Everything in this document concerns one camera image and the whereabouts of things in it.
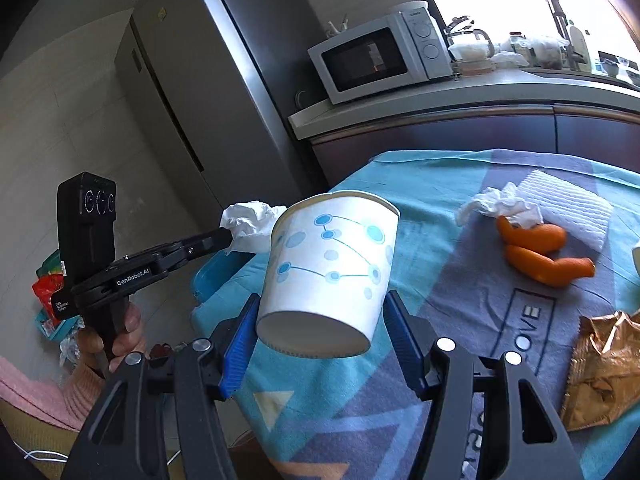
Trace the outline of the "pink sleeve forearm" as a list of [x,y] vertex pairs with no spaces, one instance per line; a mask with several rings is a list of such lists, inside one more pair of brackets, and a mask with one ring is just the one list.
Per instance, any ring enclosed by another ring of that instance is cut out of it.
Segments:
[[79,363],[66,383],[36,382],[1,358],[1,399],[52,426],[78,432],[98,400],[105,380]]

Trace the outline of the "person's left hand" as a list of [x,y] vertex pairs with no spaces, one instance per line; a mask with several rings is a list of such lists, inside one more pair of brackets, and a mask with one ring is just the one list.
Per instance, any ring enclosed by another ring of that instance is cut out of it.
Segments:
[[[145,352],[144,325],[140,309],[130,302],[124,316],[124,329],[112,344],[114,358],[108,362],[108,371],[114,373],[123,359],[131,352]],[[84,327],[77,332],[80,360],[93,370],[99,370],[98,356],[103,352],[102,338],[91,328]]]

